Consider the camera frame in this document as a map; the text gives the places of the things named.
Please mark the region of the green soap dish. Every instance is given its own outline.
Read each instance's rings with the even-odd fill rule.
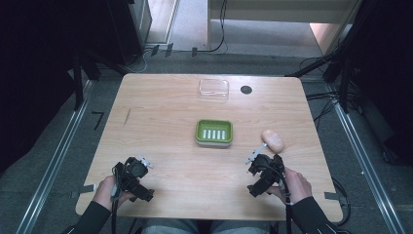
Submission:
[[[232,123],[226,120],[200,120],[195,139],[200,145],[230,146],[233,139]]]

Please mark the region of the black circle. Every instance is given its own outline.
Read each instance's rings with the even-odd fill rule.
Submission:
[[[250,86],[242,86],[241,87],[241,92],[245,95],[249,95],[252,92],[252,89]]]

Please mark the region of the hand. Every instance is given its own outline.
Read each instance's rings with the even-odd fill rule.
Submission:
[[[99,203],[110,212],[112,212],[112,201],[110,200],[110,196],[114,186],[115,177],[113,175],[106,177],[103,181],[100,182],[93,199],[93,201]],[[124,192],[124,194],[122,194],[122,197],[119,199],[118,208],[120,208],[126,200],[132,197],[134,197],[134,195],[130,192]]]
[[[296,204],[304,198],[313,196],[311,191],[311,184],[307,181],[303,175],[296,173],[290,168],[285,167],[285,182],[288,186],[288,190],[291,193],[289,197],[292,204]],[[282,196],[283,187],[271,186],[267,192],[275,194],[285,203],[285,197]]]

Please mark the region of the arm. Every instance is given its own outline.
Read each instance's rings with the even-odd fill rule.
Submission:
[[[319,204],[313,197],[310,182],[303,175],[285,168],[285,181],[291,193],[290,200],[292,220],[304,233],[335,233],[338,228],[328,221]],[[283,202],[285,198],[276,186],[270,187],[267,192],[275,194]]]
[[[63,234],[98,233],[107,218],[112,214],[112,201],[110,199],[115,185],[115,177],[108,176],[100,182],[93,200],[89,203],[79,221],[63,231]],[[133,197],[125,192],[119,200],[119,207],[129,198]]]

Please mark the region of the black sleeve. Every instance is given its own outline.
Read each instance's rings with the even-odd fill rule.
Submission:
[[[99,203],[91,201],[85,212],[74,226],[66,228],[62,234],[94,234],[99,233],[111,212]]]
[[[304,233],[336,233],[336,225],[328,221],[314,197],[305,198],[291,207],[292,220]]]

